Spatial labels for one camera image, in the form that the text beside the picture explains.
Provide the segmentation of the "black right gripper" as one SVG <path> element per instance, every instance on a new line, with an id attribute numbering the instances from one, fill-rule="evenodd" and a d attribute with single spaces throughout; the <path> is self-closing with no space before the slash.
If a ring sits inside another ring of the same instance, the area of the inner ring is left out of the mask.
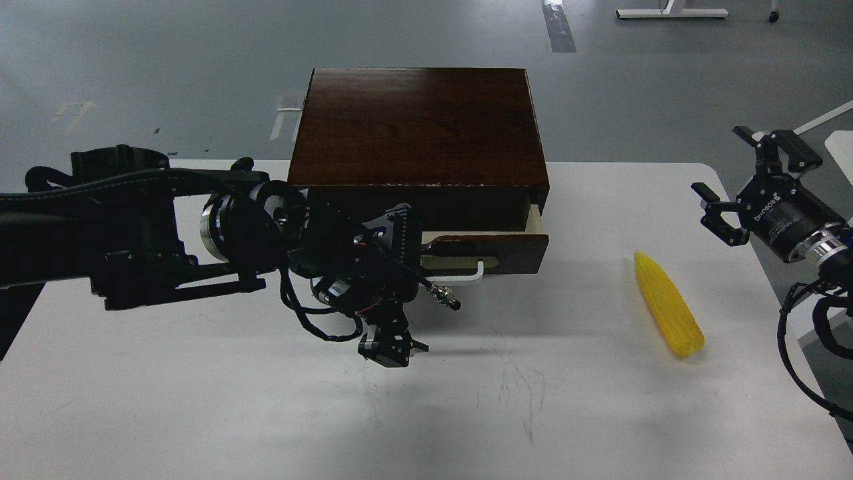
<path id="1" fill-rule="evenodd" d="M 700 224 L 727 246 L 747 244 L 750 231 L 768 246 L 783 263 L 804 259 L 799 244 L 821 230 L 832 234 L 843 231 L 845 221 L 835 210 L 804 188 L 799 179 L 823 165 L 817 154 L 793 130 L 755 133 L 737 125 L 733 133 L 754 149 L 754 176 L 737 194 L 733 203 L 702 182 L 691 183 L 691 189 L 702 201 L 704 215 Z M 740 215 L 742 227 L 733 227 L 723 213 Z"/>

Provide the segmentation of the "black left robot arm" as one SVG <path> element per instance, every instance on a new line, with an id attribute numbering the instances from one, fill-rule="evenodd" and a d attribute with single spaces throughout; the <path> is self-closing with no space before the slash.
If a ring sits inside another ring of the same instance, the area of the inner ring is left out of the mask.
<path id="1" fill-rule="evenodd" d="M 314 189 L 271 179 L 241 158 L 228 170 L 173 168 L 117 145 L 71 155 L 72 173 L 31 168 L 27 193 L 2 194 L 2 353 L 46 283 L 87 277 L 106 310 L 265 288 L 323 341 L 359 340 L 384 367 L 415 351 L 403 305 L 420 287 L 421 223 L 402 203 L 362 223 Z"/>

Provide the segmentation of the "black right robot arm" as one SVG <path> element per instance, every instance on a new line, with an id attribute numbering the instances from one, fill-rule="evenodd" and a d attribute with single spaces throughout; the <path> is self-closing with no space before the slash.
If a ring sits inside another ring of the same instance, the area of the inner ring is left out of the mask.
<path id="1" fill-rule="evenodd" d="M 818 270 L 812 283 L 795 283 L 780 308 L 776 341 L 780 358 L 795 385 L 829 416 L 851 420 L 851 412 L 808 388 L 795 372 L 786 346 L 786 326 L 795 303 L 807 294 L 818 298 L 812 310 L 814 333 L 835 356 L 851 359 L 850 347 L 832 334 L 828 313 L 851 314 L 851 227 L 841 215 L 802 184 L 805 173 L 822 166 L 822 158 L 797 133 L 774 130 L 756 134 L 748 127 L 733 133 L 754 149 L 755 173 L 733 201 L 723 201 L 705 183 L 692 190 L 702 201 L 701 225 L 729 246 L 757 237 L 786 264 L 806 259 Z"/>

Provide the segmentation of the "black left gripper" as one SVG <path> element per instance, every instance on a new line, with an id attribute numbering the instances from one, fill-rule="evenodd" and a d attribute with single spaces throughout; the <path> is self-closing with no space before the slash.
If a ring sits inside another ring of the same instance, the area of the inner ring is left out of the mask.
<path id="1" fill-rule="evenodd" d="M 366 324 L 359 355 L 382 367 L 408 367 L 430 347 L 415 340 L 403 304 L 417 297 L 423 222 L 414 207 L 400 203 L 364 224 L 348 249 L 350 259 L 334 273 L 311 279 L 314 298 Z"/>

